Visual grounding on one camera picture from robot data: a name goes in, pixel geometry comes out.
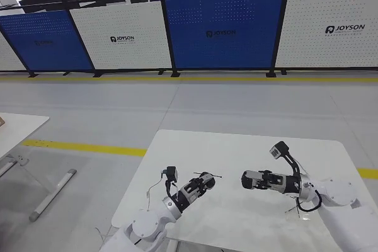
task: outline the yellow floor line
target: yellow floor line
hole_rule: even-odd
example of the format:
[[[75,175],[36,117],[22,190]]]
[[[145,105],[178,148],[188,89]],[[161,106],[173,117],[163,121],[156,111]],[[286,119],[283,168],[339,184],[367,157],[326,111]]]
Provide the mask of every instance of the yellow floor line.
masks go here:
[[[330,83],[378,83],[378,78],[334,78],[334,77],[149,77],[149,76],[113,76],[113,77],[0,77],[0,81],[280,81],[280,82],[330,82]]]
[[[54,142],[44,140],[26,140],[22,143],[24,146],[44,147],[53,149],[65,149],[72,151],[100,152],[107,154],[118,154],[126,156],[144,157],[146,149],[117,147],[117,146],[97,146],[93,144],[78,144],[73,142]]]
[[[371,178],[373,180],[378,180],[378,169],[368,169],[368,168],[357,168],[358,173],[362,178]]]
[[[22,143],[24,146],[44,147],[53,149],[63,149],[72,151],[100,152],[107,154],[117,154],[126,156],[144,157],[146,149],[117,147],[117,146],[97,146],[93,144],[78,144],[73,142],[54,142],[46,140],[26,140]],[[378,180],[378,169],[357,168],[362,178],[371,178]]]

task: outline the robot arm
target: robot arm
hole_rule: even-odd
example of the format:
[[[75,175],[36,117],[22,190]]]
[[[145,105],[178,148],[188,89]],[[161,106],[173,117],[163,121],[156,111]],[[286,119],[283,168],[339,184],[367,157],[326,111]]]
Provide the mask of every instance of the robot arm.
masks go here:
[[[136,246],[139,242],[133,243],[130,240],[133,234],[140,238],[139,241],[151,243],[145,252],[155,252],[167,235],[165,225],[170,222],[175,223],[190,204],[215,185],[214,177],[210,173],[203,172],[198,178],[191,179],[177,193],[170,195],[170,186],[177,181],[176,169],[169,166],[164,172],[167,176],[168,197],[164,198],[154,210],[138,211],[132,223],[120,228],[100,252],[143,252]]]
[[[270,153],[291,165],[293,175],[271,171],[245,171],[241,178],[246,189],[275,190],[296,196],[298,208],[304,212],[317,210],[337,245],[344,252],[378,252],[378,215],[362,205],[351,183],[346,181],[310,180],[300,173],[297,162],[289,154],[284,142],[279,142]],[[303,202],[312,202],[314,207],[303,209]]]

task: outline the white tabletop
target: white tabletop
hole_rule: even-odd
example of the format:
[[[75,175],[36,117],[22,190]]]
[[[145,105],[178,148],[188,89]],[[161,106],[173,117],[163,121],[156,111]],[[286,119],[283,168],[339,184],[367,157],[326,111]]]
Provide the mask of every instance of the white tabletop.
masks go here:
[[[360,199],[378,213],[340,142],[160,130],[130,182],[112,225],[124,226],[139,209],[146,209],[148,188],[158,181],[162,169],[176,166],[179,187],[198,176],[193,172],[208,171],[222,178],[216,178],[215,187],[189,206],[175,225],[168,224],[169,238],[244,252],[340,251],[317,212],[300,212],[301,218],[296,209],[285,214],[295,206],[294,199],[271,190],[242,187],[241,176],[247,169],[292,174],[283,158],[275,160],[269,153],[281,140],[312,178],[351,182]],[[165,186],[160,183],[151,190],[151,206],[165,196]]]
[[[14,147],[32,135],[49,117],[0,113],[5,124],[0,127],[0,160]]]

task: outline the black frame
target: black frame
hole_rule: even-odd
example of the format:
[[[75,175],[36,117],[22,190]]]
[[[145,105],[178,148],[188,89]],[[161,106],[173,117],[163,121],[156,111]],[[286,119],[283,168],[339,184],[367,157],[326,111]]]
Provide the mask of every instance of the black frame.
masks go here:
[[[282,5],[280,7],[280,14],[278,17],[278,26],[276,30],[276,37],[275,37],[275,44],[273,46],[273,55],[272,55],[272,63],[270,67],[199,67],[199,68],[177,68],[175,64],[175,57],[173,52],[173,43],[171,38],[171,31],[169,29],[169,21],[168,21],[168,12],[166,9],[166,0],[160,0],[161,7],[163,11],[163,18],[164,18],[164,25],[166,30],[166,36],[168,41],[168,48],[169,48],[169,56],[171,58],[171,67],[172,68],[153,68],[153,69],[95,69],[95,66],[93,64],[93,61],[91,60],[91,57],[89,56],[89,53],[87,51],[87,48],[83,42],[83,39],[81,38],[80,32],[77,29],[77,26],[74,22],[74,19],[72,18],[72,15],[70,13],[69,9],[69,3],[88,3],[92,2],[93,0],[59,0],[59,2],[56,3],[44,3],[44,4],[31,4],[31,5],[25,5],[25,6],[13,6],[13,7],[7,7],[7,8],[1,8],[0,11],[3,10],[9,10],[9,9],[22,9],[27,7],[42,7],[42,6],[51,6],[54,4],[63,4],[64,10],[67,11],[67,15],[70,18],[72,25],[76,31],[76,34],[79,38],[79,41],[81,43],[81,46],[83,47],[87,58],[89,59],[89,63],[92,67],[92,70],[82,70],[82,69],[67,69],[67,70],[44,70],[44,71],[34,71],[33,69],[29,69],[26,65],[25,61],[22,59],[21,55],[16,50],[15,46],[11,43],[9,40],[7,34],[4,32],[2,26],[0,25],[0,32],[2,33],[3,37],[6,39],[6,41],[9,43],[10,47],[13,49],[21,63],[24,65],[26,70],[20,70],[20,71],[0,71],[0,72],[27,72],[29,73],[29,77],[35,77],[38,74],[36,72],[64,72],[63,75],[68,75],[70,72],[85,72],[85,73],[93,73],[93,77],[101,77],[103,74],[107,73],[123,73],[123,72],[147,72],[147,71],[157,71],[159,75],[162,75],[164,71],[172,71],[171,77],[179,77],[180,73],[178,71],[268,71],[266,73],[266,77],[276,77],[275,71],[281,71],[283,75],[287,74],[287,71],[351,71],[351,70],[373,70],[378,71],[378,67],[276,67],[276,60],[277,60],[277,54],[278,54],[278,48],[280,45],[280,38],[282,34],[282,28],[285,18],[285,10],[287,7],[287,0],[282,0]]]
[[[286,7],[287,7],[287,0],[282,0],[282,6],[280,7],[280,14],[278,15],[278,22],[277,22],[278,25],[277,25],[277,30],[276,30],[275,45],[273,49],[272,64],[270,65],[271,69],[269,70],[268,73],[266,73],[266,77],[276,77],[275,67],[276,67],[276,60],[277,60],[277,54],[278,54],[278,47],[280,46],[280,38],[282,36]]]

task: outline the epoxy floor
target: epoxy floor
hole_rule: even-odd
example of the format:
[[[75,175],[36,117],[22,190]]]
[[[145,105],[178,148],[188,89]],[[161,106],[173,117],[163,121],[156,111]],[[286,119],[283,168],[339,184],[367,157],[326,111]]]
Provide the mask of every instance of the epoxy floor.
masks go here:
[[[143,75],[157,78],[154,73]],[[263,74],[188,72],[181,76]],[[312,79],[289,82],[287,77]],[[50,116],[32,139],[105,146],[146,149],[159,129],[338,140],[356,167],[378,169],[378,83],[314,79],[319,77],[378,78],[378,73],[297,73],[254,82],[63,81],[57,79],[61,74],[41,74],[34,80],[0,78],[0,112]],[[0,251],[98,251],[103,241],[95,228],[103,234],[115,232],[113,213],[141,158],[22,148],[30,153],[31,169],[44,169],[53,182],[69,169],[76,169],[77,176],[35,223],[29,223],[28,216],[45,191],[16,166],[0,178]],[[378,205],[378,180],[364,180]],[[184,244],[179,251],[220,250]]]

